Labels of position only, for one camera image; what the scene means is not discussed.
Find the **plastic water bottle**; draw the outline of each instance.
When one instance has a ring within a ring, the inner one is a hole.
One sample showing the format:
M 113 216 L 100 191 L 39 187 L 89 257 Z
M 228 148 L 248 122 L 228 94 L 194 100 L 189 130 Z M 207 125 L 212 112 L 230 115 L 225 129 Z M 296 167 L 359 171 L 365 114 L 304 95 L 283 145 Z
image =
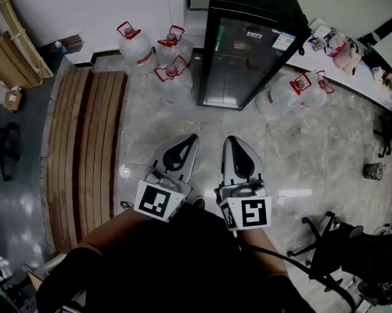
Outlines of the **plastic water bottle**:
M 193 43 L 182 38 L 185 30 L 172 25 L 166 39 L 158 41 L 158 59 L 160 64 L 172 64 L 174 59 L 180 55 L 187 64 L 190 63 L 193 52 Z
M 161 65 L 154 72 L 166 103 L 179 109 L 189 109 L 195 105 L 192 94 L 193 78 L 187 62 L 180 55 L 172 64 Z
M 121 35 L 119 50 L 128 61 L 133 73 L 147 74 L 157 67 L 157 57 L 152 49 L 151 42 L 141 32 L 135 30 L 128 21 L 117 27 Z
M 301 114 L 306 110 L 317 108 L 326 102 L 329 91 L 327 80 L 321 72 L 302 73 L 297 78 L 283 76 L 274 85 L 256 98 L 256 104 L 269 119 L 278 119 L 288 112 Z

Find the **marble floor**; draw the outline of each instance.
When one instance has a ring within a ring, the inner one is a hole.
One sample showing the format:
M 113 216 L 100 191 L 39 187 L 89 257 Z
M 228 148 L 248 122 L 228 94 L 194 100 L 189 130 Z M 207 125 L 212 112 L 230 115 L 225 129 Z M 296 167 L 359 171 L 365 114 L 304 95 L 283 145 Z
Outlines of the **marble floor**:
M 97 72 L 123 68 L 120 56 L 102 57 L 95 66 Z M 273 198 L 272 225 L 266 233 L 281 253 L 312 242 L 301 217 L 311 217 L 323 230 L 328 210 L 373 233 L 391 221 L 392 209 L 392 155 L 381 159 L 385 165 L 381 181 L 362 176 L 364 164 L 379 161 L 382 143 L 372 130 L 379 127 L 382 110 L 347 90 L 336 90 L 308 116 L 269 122 L 253 103 L 241 112 L 199 106 L 180 111 L 164 103 L 153 76 L 131 77 L 119 126 L 115 213 L 122 211 L 121 200 L 134 201 L 138 181 L 159 145 L 180 134 L 196 133 L 200 148 L 189 182 L 190 198 L 205 196 L 207 210 L 222 216 L 213 189 L 219 183 L 222 144 L 234 135 L 263 158 L 267 192 Z M 349 311 L 336 293 L 324 293 L 319 283 L 291 265 L 288 268 L 293 283 L 317 312 Z M 343 286 L 352 280 L 342 271 L 334 277 L 342 277 Z

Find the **trash can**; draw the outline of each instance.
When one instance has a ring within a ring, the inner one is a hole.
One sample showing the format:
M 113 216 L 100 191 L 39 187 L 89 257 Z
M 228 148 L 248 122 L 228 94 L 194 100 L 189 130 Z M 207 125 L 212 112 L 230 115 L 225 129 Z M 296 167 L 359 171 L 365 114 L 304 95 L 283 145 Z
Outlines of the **trash can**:
M 383 164 L 381 162 L 377 164 L 366 164 L 363 168 L 363 176 L 365 179 L 370 180 L 381 180 L 383 177 Z

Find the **refrigerator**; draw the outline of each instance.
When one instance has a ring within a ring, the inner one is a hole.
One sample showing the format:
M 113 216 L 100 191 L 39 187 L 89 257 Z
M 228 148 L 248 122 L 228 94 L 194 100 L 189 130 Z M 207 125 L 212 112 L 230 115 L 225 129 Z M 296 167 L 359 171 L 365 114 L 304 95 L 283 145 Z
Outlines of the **refrigerator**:
M 210 0 L 198 105 L 242 110 L 310 36 L 297 0 Z

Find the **white countertop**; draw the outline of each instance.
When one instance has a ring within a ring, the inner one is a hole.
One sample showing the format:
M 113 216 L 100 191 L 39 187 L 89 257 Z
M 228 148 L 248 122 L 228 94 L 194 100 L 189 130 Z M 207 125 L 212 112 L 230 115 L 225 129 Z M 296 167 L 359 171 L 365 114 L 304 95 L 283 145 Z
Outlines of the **white countertop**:
M 326 56 L 323 50 L 315 52 L 312 44 L 307 42 L 305 55 L 301 56 L 296 52 L 286 64 L 309 71 L 325 70 L 328 79 L 352 88 L 392 111 L 392 91 L 374 81 L 370 68 L 362 61 L 358 64 L 355 75 L 350 76 L 337 68 L 333 63 L 333 58 Z

